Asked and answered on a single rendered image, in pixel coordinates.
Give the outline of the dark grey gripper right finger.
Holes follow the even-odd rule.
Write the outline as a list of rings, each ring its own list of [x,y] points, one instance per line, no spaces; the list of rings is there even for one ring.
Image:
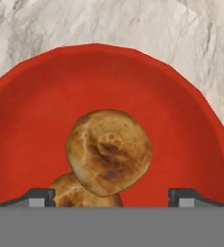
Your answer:
[[[224,207],[224,203],[205,198],[193,188],[170,188],[168,198],[169,207]]]

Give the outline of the round browned bread roll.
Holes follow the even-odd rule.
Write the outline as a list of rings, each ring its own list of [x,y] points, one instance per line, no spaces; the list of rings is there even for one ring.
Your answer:
[[[153,147],[143,127],[129,114],[98,110],[75,122],[66,153],[81,184],[95,195],[107,197],[146,174]]]
[[[55,190],[54,202],[57,207],[114,207],[122,206],[119,194],[98,197],[85,189],[73,173],[67,173],[50,185]]]

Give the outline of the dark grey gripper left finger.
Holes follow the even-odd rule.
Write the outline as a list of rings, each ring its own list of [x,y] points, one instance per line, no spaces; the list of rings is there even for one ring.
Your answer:
[[[32,188],[18,198],[3,202],[0,206],[55,207],[55,190]]]

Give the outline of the red bowl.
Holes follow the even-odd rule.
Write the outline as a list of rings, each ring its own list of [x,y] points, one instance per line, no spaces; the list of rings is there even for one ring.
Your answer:
[[[0,78],[0,203],[67,173],[70,128],[98,109],[127,112],[153,143],[125,206],[167,206],[175,187],[224,203],[224,126],[206,99],[172,67],[105,44],[59,47]]]

